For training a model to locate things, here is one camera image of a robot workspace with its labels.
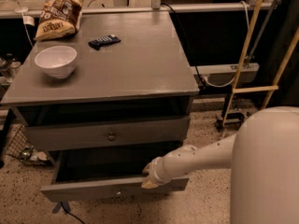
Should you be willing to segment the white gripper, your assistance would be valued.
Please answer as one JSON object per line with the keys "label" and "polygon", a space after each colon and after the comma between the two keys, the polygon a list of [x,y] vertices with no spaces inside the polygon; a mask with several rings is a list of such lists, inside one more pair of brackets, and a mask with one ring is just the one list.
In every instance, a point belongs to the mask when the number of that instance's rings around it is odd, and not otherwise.
{"label": "white gripper", "polygon": [[142,174],[149,175],[143,180],[142,189],[155,189],[158,185],[164,185],[171,181],[170,175],[164,169],[164,159],[162,157],[155,158],[148,163]]}

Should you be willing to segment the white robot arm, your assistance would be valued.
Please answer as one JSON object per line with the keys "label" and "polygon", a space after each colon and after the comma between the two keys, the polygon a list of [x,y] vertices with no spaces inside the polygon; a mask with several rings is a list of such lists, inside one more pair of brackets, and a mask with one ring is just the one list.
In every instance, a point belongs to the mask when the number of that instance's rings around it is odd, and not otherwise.
{"label": "white robot arm", "polygon": [[299,224],[299,108],[263,109],[220,141],[157,157],[144,168],[141,187],[222,168],[231,170],[231,224]]}

